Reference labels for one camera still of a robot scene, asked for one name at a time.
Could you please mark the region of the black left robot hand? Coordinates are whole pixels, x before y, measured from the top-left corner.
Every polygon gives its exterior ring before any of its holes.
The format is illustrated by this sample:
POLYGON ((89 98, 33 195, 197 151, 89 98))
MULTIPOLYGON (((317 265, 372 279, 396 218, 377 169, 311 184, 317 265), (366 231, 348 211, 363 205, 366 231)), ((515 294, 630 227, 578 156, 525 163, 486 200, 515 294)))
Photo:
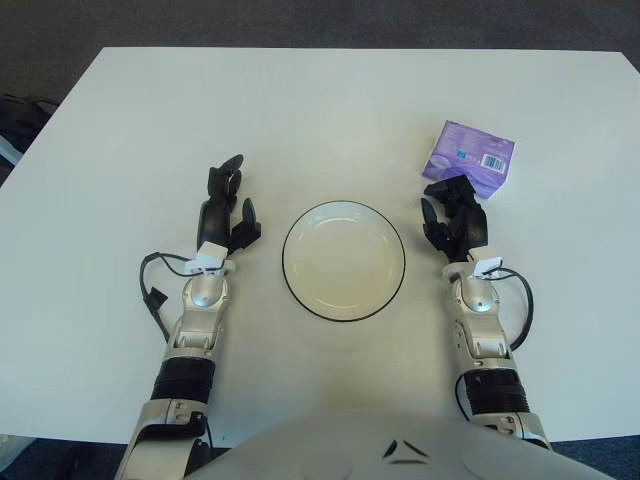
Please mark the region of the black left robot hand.
POLYGON ((202 203, 197 230, 197 248, 205 242, 225 247, 228 254, 245 249, 261 237, 261 224, 253 202, 246 198, 242 204, 241 221, 231 227, 231 213, 237 204, 242 181, 244 156, 238 154, 219 167, 209 169, 208 198, 202 203))

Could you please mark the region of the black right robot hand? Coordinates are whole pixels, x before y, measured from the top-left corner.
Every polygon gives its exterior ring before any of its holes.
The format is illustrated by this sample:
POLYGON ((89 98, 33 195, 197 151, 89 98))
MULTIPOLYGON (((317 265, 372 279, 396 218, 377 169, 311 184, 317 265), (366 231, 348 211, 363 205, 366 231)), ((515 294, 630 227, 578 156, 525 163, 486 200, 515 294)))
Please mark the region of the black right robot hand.
POLYGON ((466 262, 471 249, 488 245, 486 214, 475 200, 475 190, 465 175, 432 183, 425 188, 424 195, 421 199, 424 235, 450 263, 466 262), (444 207, 447 223, 438 221, 428 197, 444 207))

